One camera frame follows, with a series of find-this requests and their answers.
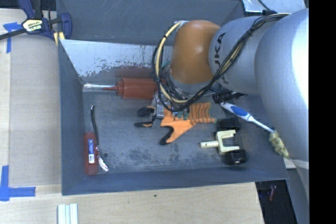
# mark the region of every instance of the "blue clamp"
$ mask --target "blue clamp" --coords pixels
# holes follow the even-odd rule
[[[0,183],[0,201],[9,201],[14,197],[35,197],[36,187],[10,188],[8,186],[8,165],[2,167]]]
[[[21,24],[21,29],[8,32],[0,35],[0,40],[10,38],[16,35],[27,33],[29,35],[41,35],[51,40],[55,40],[55,31],[52,29],[53,24],[63,24],[63,35],[69,39],[72,33],[72,23],[69,13],[62,13],[56,19],[43,18],[43,13],[40,9],[41,0],[17,0],[20,9],[24,11],[27,18]]]

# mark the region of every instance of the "toothbrush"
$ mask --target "toothbrush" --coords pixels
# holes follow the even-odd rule
[[[253,122],[255,124],[257,124],[258,126],[260,126],[261,128],[265,129],[268,132],[274,133],[275,131],[272,130],[271,128],[263,125],[261,122],[257,121],[251,114],[247,113],[244,109],[235,106],[233,104],[227,103],[227,102],[222,102],[220,103],[220,106],[228,111],[230,111],[231,113],[237,115],[238,117],[240,117],[241,119],[247,121],[247,122]]]

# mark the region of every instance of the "black cord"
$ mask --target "black cord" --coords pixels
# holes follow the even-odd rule
[[[159,45],[156,47],[153,57],[152,57],[152,67],[153,67],[153,73],[154,73],[154,80],[158,83],[158,95],[159,99],[164,105],[166,109],[168,109],[171,112],[178,112],[178,111],[183,111],[184,109],[187,109],[191,104],[195,103],[198,101],[207,91],[211,90],[213,85],[217,82],[219,78],[223,76],[225,72],[232,66],[232,64],[235,62],[235,60],[238,58],[240,55],[243,47],[246,44],[247,39],[252,35],[254,31],[259,29],[263,24],[266,22],[269,22],[271,20],[279,20],[281,18],[284,18],[287,16],[287,14],[272,14],[268,16],[261,16],[258,17],[252,24],[252,26],[245,32],[244,35],[239,39],[239,41],[234,45],[230,53],[227,55],[227,57],[224,59],[220,67],[217,69],[216,73],[212,77],[211,81],[209,82],[208,85],[205,87],[201,88],[196,94],[194,94],[189,100],[186,102],[179,104],[174,101],[170,101],[170,106],[166,104],[166,101],[164,100],[162,96],[162,92],[160,89],[160,86],[171,96],[176,99],[179,97],[176,96],[176,91],[174,85],[170,83],[169,80],[162,80],[162,73],[161,73],[161,68],[159,71],[159,76],[156,75],[155,72],[155,57],[157,54],[157,49]]]
[[[93,129],[94,129],[94,133],[96,135],[96,139],[97,139],[97,146],[99,145],[99,140],[98,140],[98,130],[97,130],[97,125],[96,125],[96,121],[95,121],[95,117],[94,117],[94,105],[91,107],[91,120],[92,120],[92,125],[93,125]]]

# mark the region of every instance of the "black tool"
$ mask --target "black tool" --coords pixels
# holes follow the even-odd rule
[[[0,35],[0,40],[9,37],[14,37],[23,33],[29,35],[41,35],[51,40],[56,40],[56,32],[52,29],[54,24],[62,23],[63,25],[63,35],[64,38],[69,39],[72,32],[72,24],[69,13],[60,14],[59,18],[56,19],[46,19],[43,18],[43,13],[41,11],[41,0],[17,0],[20,9],[22,9],[27,18],[21,23],[22,29],[12,31],[3,35]]]

